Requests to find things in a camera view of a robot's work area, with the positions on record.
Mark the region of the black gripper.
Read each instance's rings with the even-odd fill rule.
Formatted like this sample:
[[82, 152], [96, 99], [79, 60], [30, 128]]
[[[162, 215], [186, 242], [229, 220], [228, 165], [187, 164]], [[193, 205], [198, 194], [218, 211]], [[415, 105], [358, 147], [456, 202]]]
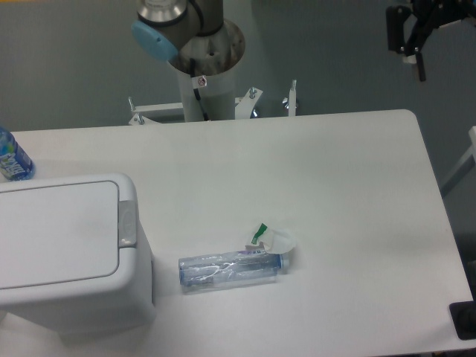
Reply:
[[[408, 1], [409, 7], [390, 6], [385, 11], [387, 48], [389, 51], [414, 57], [420, 82], [426, 81], [422, 49], [436, 28], [455, 22], [468, 22], [475, 26], [475, 1]], [[418, 19], [405, 44], [404, 24], [412, 13]]]

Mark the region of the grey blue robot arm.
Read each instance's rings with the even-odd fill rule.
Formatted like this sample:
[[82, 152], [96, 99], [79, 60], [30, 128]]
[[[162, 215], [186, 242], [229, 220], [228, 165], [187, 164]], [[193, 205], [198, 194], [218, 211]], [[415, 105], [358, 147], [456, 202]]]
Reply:
[[[474, 1], [410, 1], [385, 12], [387, 48], [413, 57], [425, 80], [422, 49], [432, 32], [475, 17]], [[245, 53], [242, 31], [224, 17], [222, 1], [138, 1], [131, 31], [152, 58], [190, 77], [230, 71]]]

